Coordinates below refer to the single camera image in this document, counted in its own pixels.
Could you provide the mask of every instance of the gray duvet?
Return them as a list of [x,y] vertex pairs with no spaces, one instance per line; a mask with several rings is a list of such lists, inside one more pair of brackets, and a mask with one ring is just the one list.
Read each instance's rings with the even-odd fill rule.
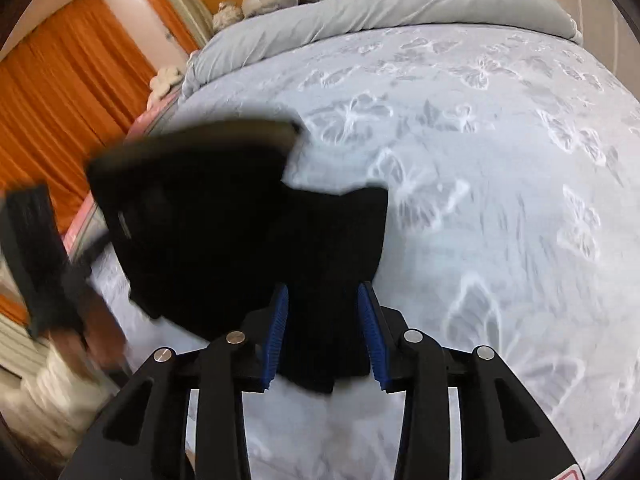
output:
[[[201,66],[236,63],[215,45]],[[495,348],[596,478],[640,415],[638,101],[568,39],[499,25],[376,28],[271,54],[216,77],[194,65],[171,126],[293,110],[308,131],[288,184],[386,183],[381,303],[444,346]],[[133,313],[112,254],[95,279],[134,346],[155,331],[139,357],[202,344]],[[254,478],[392,478],[402,402],[373,380],[324,398],[276,379],[245,396]],[[459,435],[454,422],[452,478]]]
[[553,0],[326,0],[244,20],[216,35],[192,54],[180,102],[233,70],[315,41],[427,23],[492,23],[582,41]]

